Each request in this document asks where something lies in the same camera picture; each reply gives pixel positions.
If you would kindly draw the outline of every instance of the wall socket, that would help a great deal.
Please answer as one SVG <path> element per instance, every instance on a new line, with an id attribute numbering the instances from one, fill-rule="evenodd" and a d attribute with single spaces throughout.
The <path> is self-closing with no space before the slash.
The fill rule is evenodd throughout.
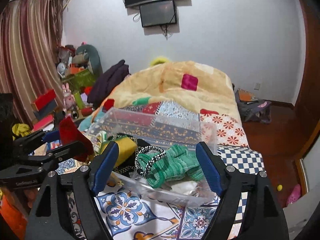
<path id="1" fill-rule="evenodd" d="M 260 89 L 260 83 L 256 83 L 254 85 L 254 90 L 259 90 Z"/>

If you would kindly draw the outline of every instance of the white wall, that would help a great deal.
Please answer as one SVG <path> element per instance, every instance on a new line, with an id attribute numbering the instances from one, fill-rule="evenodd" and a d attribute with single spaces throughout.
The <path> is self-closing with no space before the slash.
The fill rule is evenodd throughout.
<path id="1" fill-rule="evenodd" d="M 320 137 L 303 159 L 309 190 L 320 183 Z"/>
<path id="2" fill-rule="evenodd" d="M 300 92 L 300 86 L 303 78 L 303 71 L 304 71 L 304 64 L 306 60 L 306 29 L 304 25 L 304 18 L 302 13 L 302 8 L 299 0 L 296 1 L 296 7 L 298 12 L 299 18 L 299 29 L 300 29 L 300 60 L 299 60 L 299 67 L 298 67 L 298 75 L 297 75 L 297 82 L 296 88 L 294 91 L 294 95 L 292 98 L 292 104 L 295 105 L 298 99 L 298 95 Z"/>
<path id="3" fill-rule="evenodd" d="M 104 71 L 121 59 L 132 73 L 157 56 L 193 60 L 219 68 L 236 87 L 261 98 L 293 101 L 301 61 L 295 0 L 191 2 L 176 2 L 179 26 L 167 41 L 159 27 L 144 30 L 133 22 L 122 0 L 71 0 L 63 14 L 63 42 L 94 45 Z M 253 90 L 256 82 L 259 91 Z"/>

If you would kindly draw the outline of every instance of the red folder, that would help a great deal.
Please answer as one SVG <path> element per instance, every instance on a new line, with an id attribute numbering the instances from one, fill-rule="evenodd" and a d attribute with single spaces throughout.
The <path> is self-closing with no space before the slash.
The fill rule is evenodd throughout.
<path id="1" fill-rule="evenodd" d="M 50 115 L 46 116 L 45 118 L 41 119 L 39 122 L 37 122 L 33 126 L 33 130 L 38 131 L 38 130 L 46 127 L 48 124 L 50 124 L 52 122 L 53 122 L 53 116 L 50 114 Z"/>

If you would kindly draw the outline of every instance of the green knitted fabric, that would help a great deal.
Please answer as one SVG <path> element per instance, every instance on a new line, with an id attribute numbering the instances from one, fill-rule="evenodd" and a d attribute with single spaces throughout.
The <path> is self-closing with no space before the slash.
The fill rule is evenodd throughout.
<path id="1" fill-rule="evenodd" d="M 147 162 L 158 153 L 139 154 L 138 161 L 144 170 Z M 152 165 L 146 176 L 149 185 L 153 188 L 161 187 L 165 181 L 179 180 L 188 175 L 192 180 L 199 181 L 203 172 L 194 151 L 185 146 L 174 145 L 166 151 L 166 156 Z"/>

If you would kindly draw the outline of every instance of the doll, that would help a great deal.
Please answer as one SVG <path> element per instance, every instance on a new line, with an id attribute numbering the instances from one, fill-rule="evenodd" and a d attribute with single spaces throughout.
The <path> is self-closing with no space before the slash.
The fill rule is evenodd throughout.
<path id="1" fill-rule="evenodd" d="M 76 104 L 75 97 L 71 93 L 68 83 L 66 83 L 65 85 L 62 85 L 62 90 L 63 90 L 63 106 L 68 110 L 71 106 Z"/>

